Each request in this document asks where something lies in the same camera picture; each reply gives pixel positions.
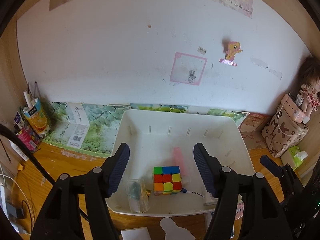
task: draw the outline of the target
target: white plastic tray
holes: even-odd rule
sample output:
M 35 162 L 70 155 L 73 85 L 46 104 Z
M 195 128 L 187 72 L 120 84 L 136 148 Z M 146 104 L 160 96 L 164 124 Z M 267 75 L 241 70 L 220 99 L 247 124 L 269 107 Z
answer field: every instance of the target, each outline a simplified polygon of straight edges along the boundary
M 173 148 L 180 147 L 190 182 L 182 184 L 188 191 L 202 193 L 203 181 L 193 158 L 193 147 L 203 143 L 209 155 L 221 165 L 237 173 L 254 174 L 254 168 L 235 122 L 229 117 L 168 113 L 131 109 L 124 113 L 112 155 L 125 142 L 130 147 L 130 159 L 118 191 L 107 199 L 108 207 L 121 214 L 138 216 L 184 216 L 210 212 L 214 206 L 204 206 L 203 198 L 193 193 L 149 197 L 149 210 L 131 213 L 125 190 L 126 179 L 143 178 L 152 190 L 154 166 L 173 166 Z

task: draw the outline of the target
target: wooden table surface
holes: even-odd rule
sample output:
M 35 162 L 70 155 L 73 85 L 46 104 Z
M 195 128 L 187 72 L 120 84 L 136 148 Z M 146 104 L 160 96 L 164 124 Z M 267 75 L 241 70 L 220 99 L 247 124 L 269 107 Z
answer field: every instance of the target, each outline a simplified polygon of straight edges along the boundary
M 270 155 L 267 148 L 249 150 L 249 154 L 256 172 L 262 172 L 272 189 L 274 190 L 279 201 L 284 199 L 279 180 L 275 178 L 260 164 L 260 157 L 264 154 Z M 89 170 L 96 166 L 101 166 L 105 159 L 99 157 L 91 157 L 89 155 L 83 155 L 77 152 L 67 151 L 55 146 L 41 143 L 40 149 L 34 154 L 41 165 L 49 172 L 49 174 L 56 180 L 60 174 L 68 173 L 70 176 L 76 176 L 86 174 Z M 276 163 L 281 164 L 281 159 L 274 159 Z M 44 200 L 46 199 L 49 191 L 51 190 L 51 184 L 44 179 L 41 173 L 31 163 L 31 161 L 23 162 L 23 171 L 19 171 L 16 180 L 24 191 L 35 216 L 38 215 Z M 80 195 L 80 208 L 86 212 L 84 196 Z M 12 191 L 13 204 L 20 206 L 21 201 L 24 199 L 18 187 L 14 186 Z M 164 231 L 160 227 L 160 217 L 139 217 L 120 215 L 110 211 L 111 218 L 117 229 L 129 229 L 148 227 L 152 240 L 164 240 Z M 24 220 L 20 220 L 19 223 L 25 227 L 27 231 L 31 229 L 30 216 Z M 85 239 L 92 239 L 89 223 L 82 217 L 82 225 L 84 229 Z M 204 215 L 173 217 L 173 220 L 179 227 L 187 228 L 196 239 L 203 239 L 205 235 L 205 223 Z M 241 219 L 235 221 L 235 237 L 238 239 L 238 235 L 241 227 Z M 22 235 L 24 239 L 29 239 L 30 236 Z

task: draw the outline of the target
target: metal bolt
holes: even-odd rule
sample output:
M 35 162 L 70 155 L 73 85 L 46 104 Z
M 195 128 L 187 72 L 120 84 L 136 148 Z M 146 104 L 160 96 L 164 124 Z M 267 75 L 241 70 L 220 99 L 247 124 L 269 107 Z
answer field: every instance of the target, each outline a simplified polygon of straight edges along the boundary
M 228 166 L 223 166 L 222 167 L 222 171 L 225 172 L 225 173 L 228 173 L 228 172 L 231 171 L 231 169 Z
M 256 177 L 259 179 L 263 179 L 264 175 L 261 172 L 257 172 Z
M 60 179 L 67 179 L 68 178 L 68 174 L 63 173 L 60 175 Z
M 93 169 L 93 172 L 94 172 L 94 173 L 100 173 L 101 171 L 102 171 L 101 167 L 95 167 L 95 168 Z

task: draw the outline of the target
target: doll face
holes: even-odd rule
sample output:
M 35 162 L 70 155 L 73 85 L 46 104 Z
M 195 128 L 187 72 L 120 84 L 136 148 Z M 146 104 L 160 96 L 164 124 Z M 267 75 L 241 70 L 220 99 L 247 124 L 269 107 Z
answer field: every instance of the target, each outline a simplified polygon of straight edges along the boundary
M 310 82 L 310 85 L 313 86 L 313 88 L 317 91 L 320 92 L 320 77 L 312 80 Z

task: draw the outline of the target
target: white board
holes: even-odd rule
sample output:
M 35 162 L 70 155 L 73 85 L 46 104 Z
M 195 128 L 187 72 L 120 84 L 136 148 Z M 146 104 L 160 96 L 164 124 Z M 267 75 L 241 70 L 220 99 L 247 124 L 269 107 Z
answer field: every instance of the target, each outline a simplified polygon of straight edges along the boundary
M 261 0 L 253 0 L 252 19 L 212 0 L 72 0 L 52 11 L 49 0 L 41 0 L 18 20 L 17 35 L 27 81 L 37 81 L 42 96 L 59 102 L 270 114 L 309 55 Z M 241 43 L 237 67 L 219 63 L 223 40 Z M 199 86 L 170 82 L 176 52 L 207 58 Z

